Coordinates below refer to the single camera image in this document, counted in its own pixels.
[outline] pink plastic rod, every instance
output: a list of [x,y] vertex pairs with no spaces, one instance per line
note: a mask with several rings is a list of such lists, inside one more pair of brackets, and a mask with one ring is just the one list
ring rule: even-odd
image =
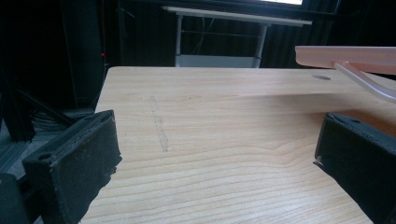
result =
[[297,46],[296,61],[301,65],[334,68],[347,62],[363,72],[396,75],[396,48]]
[[377,47],[296,47],[301,65],[335,68],[372,95],[396,103],[396,91],[372,81],[364,72],[396,75],[396,48]]

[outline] light wooden tabletop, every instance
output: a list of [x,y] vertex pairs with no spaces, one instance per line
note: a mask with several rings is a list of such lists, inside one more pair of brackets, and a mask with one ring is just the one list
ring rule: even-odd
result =
[[396,135],[395,108],[333,70],[111,68],[123,161],[82,223],[371,223],[314,152],[326,112]]

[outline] pencil mark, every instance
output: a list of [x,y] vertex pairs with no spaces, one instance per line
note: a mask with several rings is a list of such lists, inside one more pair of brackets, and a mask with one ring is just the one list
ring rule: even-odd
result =
[[154,96],[150,96],[149,98],[151,105],[152,117],[154,119],[155,127],[157,128],[157,134],[160,138],[161,148],[163,152],[168,151],[168,137],[166,137],[165,132],[163,131],[163,119],[157,115],[158,105],[157,100]]

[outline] dark background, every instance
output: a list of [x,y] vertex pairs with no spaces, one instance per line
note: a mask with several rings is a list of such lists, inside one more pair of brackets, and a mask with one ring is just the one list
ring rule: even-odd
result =
[[[174,66],[177,16],[163,6],[193,7],[312,21],[272,25],[261,68],[297,68],[296,45],[395,46],[396,4],[385,0],[304,0],[301,6],[253,0],[4,0],[0,66],[18,88],[59,109],[95,108],[111,66]],[[185,17],[183,30],[211,19]],[[182,53],[253,56],[257,23],[214,20],[209,32],[182,35]]]

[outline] wooden table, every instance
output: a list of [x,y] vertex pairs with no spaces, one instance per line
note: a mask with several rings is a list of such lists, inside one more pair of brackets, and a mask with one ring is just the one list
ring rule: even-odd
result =
[[396,135],[395,106],[333,70],[111,68],[123,161],[82,223],[371,223],[314,152],[325,112]]

